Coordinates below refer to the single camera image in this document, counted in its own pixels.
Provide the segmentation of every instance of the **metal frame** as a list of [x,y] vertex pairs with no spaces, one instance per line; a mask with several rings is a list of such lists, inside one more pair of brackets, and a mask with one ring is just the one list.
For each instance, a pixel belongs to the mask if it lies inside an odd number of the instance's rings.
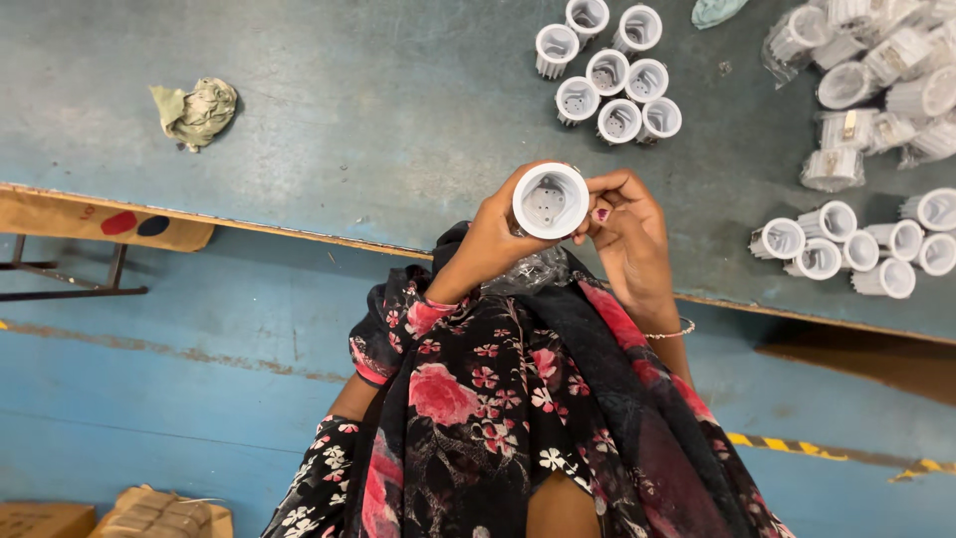
[[138,288],[120,288],[122,266],[126,261],[126,245],[117,243],[113,248],[113,258],[110,260],[110,272],[105,284],[71,277],[57,273],[55,261],[23,261],[23,245],[25,235],[16,237],[13,245],[13,258],[10,263],[0,263],[0,271],[27,271],[41,277],[59,280],[68,284],[86,288],[72,291],[28,291],[18,293],[0,293],[0,303],[8,301],[37,301],[41,299],[72,299],[78,297],[108,297],[113,295],[141,295],[149,291],[146,286]]

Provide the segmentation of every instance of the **black circle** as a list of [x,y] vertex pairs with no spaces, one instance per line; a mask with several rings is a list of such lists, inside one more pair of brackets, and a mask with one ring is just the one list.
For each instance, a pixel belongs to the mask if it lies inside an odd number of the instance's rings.
[[168,216],[151,216],[144,220],[140,227],[136,229],[136,235],[152,237],[153,235],[159,235],[165,232],[166,228],[169,228]]

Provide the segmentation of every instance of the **wooden table edge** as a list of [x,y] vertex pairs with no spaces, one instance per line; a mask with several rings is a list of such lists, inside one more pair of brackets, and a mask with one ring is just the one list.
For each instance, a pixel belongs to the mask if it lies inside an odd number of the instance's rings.
[[[134,204],[131,202],[120,202],[117,200],[110,200],[107,198],[88,196],[85,194],[74,194],[71,192],[55,191],[53,189],[43,189],[39,187],[29,187],[26,185],[17,185],[14,183],[0,183],[0,190],[25,192],[28,194],[39,194],[41,196],[49,196],[51,198],[57,198],[60,200],[70,200],[74,202],[97,204],[100,206],[116,208],[119,210],[153,213],[153,214],[168,216],[172,218],[182,218],[186,220],[193,220],[196,222],[207,222],[209,224],[229,226],[231,228],[241,228],[244,230],[253,230],[255,232],[266,232],[267,234],[278,234],[278,235],[287,235],[290,237],[301,237],[303,239],[310,239],[312,241],[322,241],[325,243],[332,243],[335,245],[342,245],[346,247],[354,247],[354,248],[359,248],[362,250],[367,250],[372,252],[378,252],[382,254],[394,254],[394,255],[405,256],[409,258],[431,260],[431,253],[428,251],[424,251],[420,249],[412,249],[407,247],[400,247],[396,245],[389,245],[386,243],[378,243],[376,241],[366,241],[364,239],[352,239],[350,237],[342,237],[339,235],[320,234],[318,232],[306,232],[304,230],[296,230],[294,228],[284,228],[282,226],[258,224],[258,223],[249,222],[246,220],[234,220],[231,218],[223,218],[220,216],[211,216],[211,215],[201,214],[201,213],[190,213],[190,212],[179,211],[179,210],[169,210],[166,208],[159,208],[156,206]],[[756,312],[759,314],[770,314],[772,316],[779,316],[782,318],[790,318],[794,320],[801,320],[801,321],[813,322],[813,323],[819,323],[819,324],[825,324],[825,325],[835,325],[835,326],[841,326],[846,328],[854,328],[859,330],[878,332],[882,334],[891,334],[891,335],[902,336],[907,338],[916,338],[919,340],[937,342],[940,344],[956,345],[956,339],[945,338],[941,336],[932,336],[928,334],[921,334],[918,332],[913,332],[908,330],[899,330],[899,329],[893,329],[888,327],[868,325],[868,324],[864,324],[860,322],[834,320],[830,318],[815,316],[813,314],[803,314],[800,312],[792,312],[790,310],[784,310],[781,308],[761,306],[760,304],[757,304],[757,303],[735,303],[733,301],[726,301],[722,299],[712,299],[709,297],[700,297],[695,295],[689,295],[686,293],[676,293],[674,295],[678,299],[681,299],[683,301],[690,301],[692,303],[710,304],[713,306],[722,306],[724,308],[733,308],[736,310],[744,310],[747,312]]]

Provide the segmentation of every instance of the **yellow black tape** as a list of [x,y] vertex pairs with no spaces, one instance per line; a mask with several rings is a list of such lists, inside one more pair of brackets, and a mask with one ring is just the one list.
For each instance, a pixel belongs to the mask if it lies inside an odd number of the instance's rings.
[[879,454],[876,452],[866,452],[863,450],[854,450],[852,448],[841,448],[838,446],[827,446],[822,444],[813,444],[807,441],[798,441],[793,439],[778,439],[775,437],[748,436],[745,434],[728,433],[727,437],[735,446],[749,446],[753,448],[766,448],[790,454],[800,454],[803,456],[813,456],[814,458],[824,458],[834,461],[857,461],[870,465],[881,465],[884,467],[897,467],[902,469],[900,474],[890,478],[888,482],[909,482],[913,477],[925,475],[928,473],[947,473],[956,475],[956,462],[954,461],[935,461],[926,458],[912,460],[900,456],[889,454]]

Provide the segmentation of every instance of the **crumpled cloth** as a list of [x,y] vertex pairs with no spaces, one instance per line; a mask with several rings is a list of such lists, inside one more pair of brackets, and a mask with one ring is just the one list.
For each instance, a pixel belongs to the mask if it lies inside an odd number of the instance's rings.
[[711,28],[737,14],[745,4],[747,0],[697,0],[690,22],[698,30]]
[[200,78],[186,93],[180,89],[149,86],[160,109],[160,124],[169,138],[182,141],[193,153],[208,146],[212,137],[232,120],[238,95],[218,78]]

